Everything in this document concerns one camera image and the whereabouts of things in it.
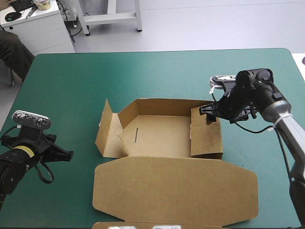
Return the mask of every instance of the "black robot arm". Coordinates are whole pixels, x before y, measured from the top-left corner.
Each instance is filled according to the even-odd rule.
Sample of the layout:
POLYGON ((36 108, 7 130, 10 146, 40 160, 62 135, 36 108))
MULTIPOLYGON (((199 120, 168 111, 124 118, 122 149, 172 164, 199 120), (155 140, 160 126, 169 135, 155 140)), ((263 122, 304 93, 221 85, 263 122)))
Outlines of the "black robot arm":
POLYGON ((12 119, 20 125, 18 136, 1 137, 1 144, 10 150, 0 155, 0 209, 7 194, 11 194, 25 173, 35 168, 44 183, 51 183, 54 175, 46 162, 70 161, 73 151, 65 151, 55 144, 56 135, 45 135, 50 120, 38 114, 16 111, 12 119), (37 164, 49 173, 46 179, 37 164))
POLYGON ((291 105, 274 85, 270 69, 241 71, 236 77, 213 77, 211 85, 224 89, 219 101, 201 106, 200 114, 207 114, 209 121, 215 117, 230 123, 256 118, 259 112, 263 119, 273 123, 277 133, 283 138, 295 163, 288 171, 290 196, 296 213, 305 225, 305 130, 290 114, 291 105))

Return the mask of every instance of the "person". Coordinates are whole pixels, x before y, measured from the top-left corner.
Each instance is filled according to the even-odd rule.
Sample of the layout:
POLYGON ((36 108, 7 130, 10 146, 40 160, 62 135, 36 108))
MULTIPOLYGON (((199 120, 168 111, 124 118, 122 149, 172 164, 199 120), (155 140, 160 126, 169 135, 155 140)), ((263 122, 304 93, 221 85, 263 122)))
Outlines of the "person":
MULTIPOLYGON (((0 10, 7 8, 13 1, 0 0, 0 10)), ((34 56, 16 34, 0 31, 0 59, 24 81, 34 56)))

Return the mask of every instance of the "white cabinet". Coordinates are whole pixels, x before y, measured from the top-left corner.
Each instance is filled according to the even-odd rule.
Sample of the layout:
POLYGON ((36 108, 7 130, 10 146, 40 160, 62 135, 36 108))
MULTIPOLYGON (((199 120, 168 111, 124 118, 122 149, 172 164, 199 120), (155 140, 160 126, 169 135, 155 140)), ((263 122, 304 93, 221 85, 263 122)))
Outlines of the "white cabinet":
POLYGON ((8 7, 0 12, 0 23, 5 31, 19 36, 21 42, 34 54, 75 52, 71 39, 62 20, 55 0, 51 0, 49 10, 36 10, 26 19, 30 11, 23 12, 22 17, 6 22, 4 17, 14 11, 8 7))

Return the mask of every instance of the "computer mouse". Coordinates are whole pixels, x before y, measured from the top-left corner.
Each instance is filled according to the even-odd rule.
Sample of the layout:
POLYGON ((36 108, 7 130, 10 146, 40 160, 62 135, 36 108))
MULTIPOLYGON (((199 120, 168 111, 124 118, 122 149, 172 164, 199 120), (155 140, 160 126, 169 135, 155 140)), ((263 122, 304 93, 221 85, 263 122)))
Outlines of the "computer mouse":
POLYGON ((20 17, 21 17, 20 12, 11 12, 11 13, 8 13, 7 15, 5 15, 5 20, 6 21, 14 21, 14 20, 16 20, 20 17))

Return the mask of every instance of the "green table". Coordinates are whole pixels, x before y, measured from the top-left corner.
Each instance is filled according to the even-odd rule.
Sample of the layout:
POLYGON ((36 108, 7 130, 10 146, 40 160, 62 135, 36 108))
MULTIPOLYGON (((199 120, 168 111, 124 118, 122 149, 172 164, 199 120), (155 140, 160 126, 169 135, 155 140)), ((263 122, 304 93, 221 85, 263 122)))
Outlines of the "green table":
MULTIPOLYGON (((74 150, 71 162, 49 164, 53 184, 39 181, 33 169, 0 212, 1 227, 91 227, 116 218, 92 207, 95 167, 102 158, 94 144, 108 98, 119 112, 136 98, 210 100, 209 77, 266 67, 293 106, 296 120, 305 126, 304 80, 288 50, 217 50, 187 52, 126 52, 45 54, 35 58, 28 78, 10 111, 46 115, 57 134, 57 144, 74 150)), ((217 98, 223 94, 216 93, 217 98)), ((2 133, 14 125, 8 118, 2 133)), ((259 130, 268 123, 261 117, 244 126, 259 130)), ((285 165, 276 135, 253 135, 222 121, 223 159, 258 175, 259 215, 234 227, 299 226, 291 203, 285 165)), ((0 153, 6 148, 0 147, 0 153)))

